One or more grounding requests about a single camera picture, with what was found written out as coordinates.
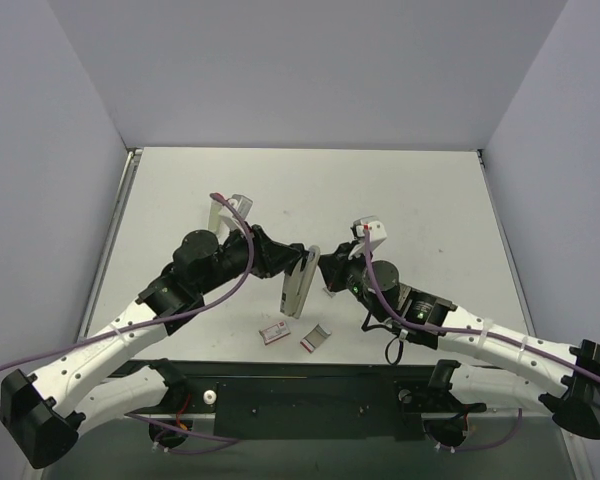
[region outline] metal frame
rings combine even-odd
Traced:
[[[109,223],[109,229],[107,230],[107,237],[102,247],[102,253],[98,260],[98,268],[96,270],[93,284],[89,292],[89,298],[87,300],[87,306],[80,322],[80,328],[76,336],[76,340],[85,338],[89,334],[89,328],[91,327],[91,321],[93,320],[93,314],[95,312],[96,304],[98,303],[98,297],[102,290],[102,283],[104,276],[107,273],[107,267],[109,266],[109,260],[113,252],[113,247],[116,243],[116,237],[118,236],[118,230],[122,223],[122,217],[124,216],[124,210],[131,194],[131,187],[133,187],[133,181],[138,171],[138,166],[142,158],[142,149],[133,148],[129,150],[127,156],[127,162],[120,178],[120,184],[118,185],[118,193],[116,194],[116,202],[113,207],[113,214],[111,216],[111,222]]]
[[[493,201],[493,194],[491,193],[491,186],[489,185],[489,178],[487,177],[485,165],[482,161],[482,156],[479,153],[477,153],[477,155],[480,161],[480,169],[482,170],[484,184],[487,187],[487,193],[489,194],[489,200],[491,202],[491,208],[493,209],[493,215],[496,218],[498,230],[500,231],[500,238],[502,239],[502,245],[504,247],[505,254],[507,255],[509,270],[511,271],[513,283],[516,287],[516,293],[518,294],[518,299],[520,301],[520,308],[522,308],[522,315],[524,316],[524,321],[527,324],[529,334],[536,336],[536,329],[533,325],[531,312],[529,311],[529,305],[527,304],[524,289],[522,288],[522,282],[520,281],[520,276],[518,275],[516,262],[513,258],[513,253],[511,252],[511,246],[509,245],[507,233],[505,232],[504,227],[502,226],[500,216],[498,215],[498,210],[496,209],[496,205]],[[562,430],[562,438],[564,440],[564,444],[567,449],[567,455],[569,455],[569,459],[571,460],[571,466],[573,468],[573,472],[576,478],[578,480],[594,479],[595,476],[593,474],[593,468],[591,467],[591,462],[589,461],[589,456],[587,455],[584,440],[581,437],[577,437],[565,430]]]
[[[151,361],[131,360],[112,378],[128,378]],[[462,412],[452,394],[427,395],[434,365],[352,365],[174,361],[193,396],[184,414],[216,414],[215,434],[245,440],[422,440],[421,415]],[[217,392],[217,404],[203,401]],[[401,402],[402,392],[411,398]],[[182,404],[167,395],[143,415],[169,415]]]

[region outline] white table surface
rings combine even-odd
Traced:
[[[388,232],[375,258],[403,283],[527,332],[481,167],[473,152],[146,148],[131,188],[89,334],[115,318],[157,277],[190,231],[205,228],[210,192],[254,200],[248,220],[274,240],[332,253],[349,227],[378,215]],[[282,276],[251,277],[218,308],[138,358],[383,364],[391,336],[363,333],[366,311],[346,291],[326,295],[316,271],[292,334],[264,346],[258,330],[281,319]],[[206,296],[217,298],[230,285]],[[317,323],[333,335],[313,354],[299,342]],[[406,345],[402,364],[460,355]]]

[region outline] black robot arm segment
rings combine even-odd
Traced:
[[[410,343],[438,348],[438,335],[419,330],[405,330],[399,325],[379,302],[371,285],[364,256],[349,258],[357,242],[343,243],[330,255],[320,257],[320,271],[327,289],[332,292],[348,290],[367,311],[395,335],[403,333]],[[449,300],[400,283],[398,269],[390,262],[373,262],[373,271],[382,295],[391,308],[406,321],[420,325],[441,326],[447,313],[456,310]]]
[[[251,274],[258,278],[291,270],[308,255],[300,243],[284,245],[271,240],[259,225],[251,227],[251,234],[255,247]],[[248,258],[247,242],[239,230],[232,231],[222,245],[210,231],[196,230],[184,237],[173,252],[173,262],[138,298],[159,318],[201,307],[203,295],[238,277]],[[172,335],[189,320],[166,323],[167,333]]]

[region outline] white wall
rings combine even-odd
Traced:
[[[127,145],[486,145],[565,0],[50,0]]]
[[[539,334],[600,342],[600,0],[567,3],[485,158]]]
[[[72,341],[125,156],[47,3],[0,1],[0,363]]]

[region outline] small box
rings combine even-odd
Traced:
[[[284,320],[260,330],[260,336],[264,340],[265,345],[269,345],[270,343],[280,340],[281,338],[284,338],[290,334],[291,329]]]
[[[331,332],[320,325],[316,325],[301,341],[302,345],[309,353],[313,353],[316,348],[324,343],[331,336]]]

